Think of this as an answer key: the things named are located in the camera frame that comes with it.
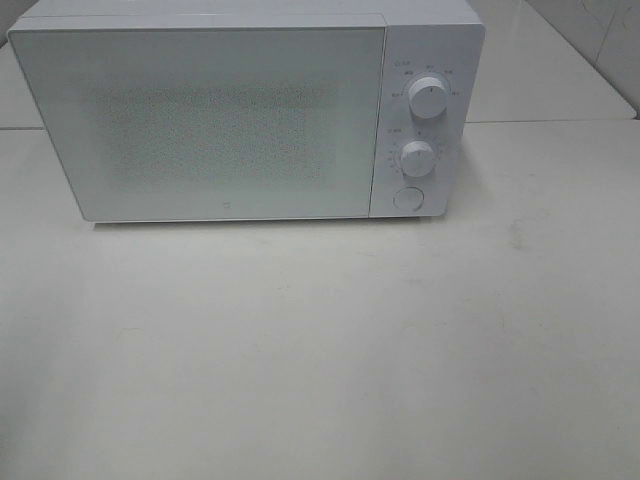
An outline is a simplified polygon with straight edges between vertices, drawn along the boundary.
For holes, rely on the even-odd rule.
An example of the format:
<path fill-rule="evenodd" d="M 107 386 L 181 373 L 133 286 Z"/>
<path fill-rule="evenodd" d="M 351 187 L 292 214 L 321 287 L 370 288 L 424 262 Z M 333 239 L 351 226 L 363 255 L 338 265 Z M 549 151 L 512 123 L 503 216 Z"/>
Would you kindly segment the round door release button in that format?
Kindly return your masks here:
<path fill-rule="evenodd" d="M 423 206 L 424 193 L 416 187 L 405 187 L 394 195 L 393 203 L 400 210 L 416 212 Z"/>

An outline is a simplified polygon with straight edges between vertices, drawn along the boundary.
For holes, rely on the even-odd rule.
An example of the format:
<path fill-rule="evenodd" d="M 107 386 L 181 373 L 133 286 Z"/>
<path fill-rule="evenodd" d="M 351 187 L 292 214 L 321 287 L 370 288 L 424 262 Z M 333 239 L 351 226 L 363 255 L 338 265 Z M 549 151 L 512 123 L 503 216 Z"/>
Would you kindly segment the white microwave knob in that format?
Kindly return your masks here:
<path fill-rule="evenodd" d="M 429 120 L 447 109 L 450 88 L 442 76 L 428 74 L 415 79 L 407 94 L 411 113 L 419 119 Z"/>
<path fill-rule="evenodd" d="M 426 141 L 412 141 L 404 145 L 399 155 L 399 166 L 405 176 L 421 178 L 435 167 L 436 152 Z"/>

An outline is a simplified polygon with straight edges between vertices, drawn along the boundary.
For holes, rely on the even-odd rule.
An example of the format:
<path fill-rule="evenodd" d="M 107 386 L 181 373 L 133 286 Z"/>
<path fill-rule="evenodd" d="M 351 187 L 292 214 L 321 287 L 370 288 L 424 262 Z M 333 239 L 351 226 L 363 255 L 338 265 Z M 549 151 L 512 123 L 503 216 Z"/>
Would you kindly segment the white microwave oven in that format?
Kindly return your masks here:
<path fill-rule="evenodd" d="M 16 32 L 339 28 L 384 32 L 369 211 L 361 217 L 298 219 L 442 215 L 485 39 L 484 25 L 464 1 L 40 1 L 10 27 L 7 38 L 16 56 Z M 407 90 L 428 74 L 442 76 L 450 95 L 441 115 L 423 120 L 411 113 Z M 400 169 L 400 151 L 412 141 L 429 142 L 436 152 L 427 176 L 408 177 Z M 394 206 L 394 195 L 405 187 L 423 191 L 419 211 Z"/>

